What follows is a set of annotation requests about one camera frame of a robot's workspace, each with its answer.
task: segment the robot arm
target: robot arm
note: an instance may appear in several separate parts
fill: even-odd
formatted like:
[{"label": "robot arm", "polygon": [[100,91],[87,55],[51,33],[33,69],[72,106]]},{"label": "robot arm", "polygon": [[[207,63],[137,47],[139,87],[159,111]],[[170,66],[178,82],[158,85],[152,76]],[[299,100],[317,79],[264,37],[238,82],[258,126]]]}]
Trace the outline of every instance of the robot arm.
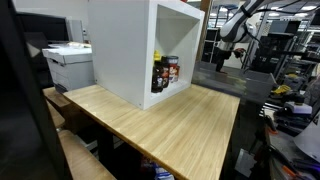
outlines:
[{"label": "robot arm", "polygon": [[221,51],[232,51],[234,43],[248,43],[251,37],[256,35],[256,28],[246,20],[260,7],[281,0],[247,0],[237,13],[221,28],[219,49]]}]

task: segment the box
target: box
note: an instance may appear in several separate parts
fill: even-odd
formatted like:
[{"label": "box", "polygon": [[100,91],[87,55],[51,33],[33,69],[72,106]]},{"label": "box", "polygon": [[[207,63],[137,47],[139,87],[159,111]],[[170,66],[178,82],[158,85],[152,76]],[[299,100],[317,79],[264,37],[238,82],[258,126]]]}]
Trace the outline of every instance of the box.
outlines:
[{"label": "box", "polygon": [[52,80],[59,92],[95,84],[91,48],[43,49]]}]

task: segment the shelf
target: shelf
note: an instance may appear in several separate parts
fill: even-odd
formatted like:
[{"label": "shelf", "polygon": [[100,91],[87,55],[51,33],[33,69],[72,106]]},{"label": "shelf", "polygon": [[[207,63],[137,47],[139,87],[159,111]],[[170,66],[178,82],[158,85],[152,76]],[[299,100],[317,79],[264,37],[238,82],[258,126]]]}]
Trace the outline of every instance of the shelf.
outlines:
[{"label": "shelf", "polygon": [[168,96],[169,94],[174,94],[175,91],[181,91],[188,82],[179,80],[177,82],[169,83],[167,88],[164,88],[160,93],[151,93],[151,100],[160,99],[162,96]]},{"label": "shelf", "polygon": [[[141,109],[188,88],[203,18],[204,12],[180,0],[90,0],[89,30],[97,84]],[[155,50],[179,57],[179,81],[161,95],[151,93]]]}]

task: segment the white cabinet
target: white cabinet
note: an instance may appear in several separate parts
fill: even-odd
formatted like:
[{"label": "white cabinet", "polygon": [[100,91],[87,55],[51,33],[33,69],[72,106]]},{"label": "white cabinet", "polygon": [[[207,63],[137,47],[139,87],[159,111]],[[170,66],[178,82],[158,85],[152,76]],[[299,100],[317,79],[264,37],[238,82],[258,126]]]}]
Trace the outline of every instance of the white cabinet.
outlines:
[{"label": "white cabinet", "polygon": [[[147,109],[186,89],[204,12],[180,0],[90,0],[89,32],[97,84]],[[154,50],[179,57],[179,81],[151,93]]]}]

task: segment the ceiling light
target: ceiling light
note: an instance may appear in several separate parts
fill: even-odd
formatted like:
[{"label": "ceiling light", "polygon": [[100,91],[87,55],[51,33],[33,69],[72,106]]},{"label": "ceiling light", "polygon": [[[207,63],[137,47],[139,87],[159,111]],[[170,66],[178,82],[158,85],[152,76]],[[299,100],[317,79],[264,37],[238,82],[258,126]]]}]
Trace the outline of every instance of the ceiling light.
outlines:
[{"label": "ceiling light", "polygon": [[305,6],[305,7],[303,7],[301,10],[310,11],[310,10],[315,9],[316,7],[317,7],[317,6]]},{"label": "ceiling light", "polygon": [[220,11],[221,11],[221,12],[227,12],[228,9],[227,9],[227,8],[220,8]]},{"label": "ceiling light", "polygon": [[307,13],[298,13],[298,14],[295,14],[294,16],[306,17],[306,16],[308,16],[308,14]]},{"label": "ceiling light", "polygon": [[270,13],[269,16],[279,16],[279,13]]},{"label": "ceiling light", "polygon": [[281,11],[283,10],[283,8],[279,8],[279,7],[272,7],[271,10],[277,10],[277,11]]}]

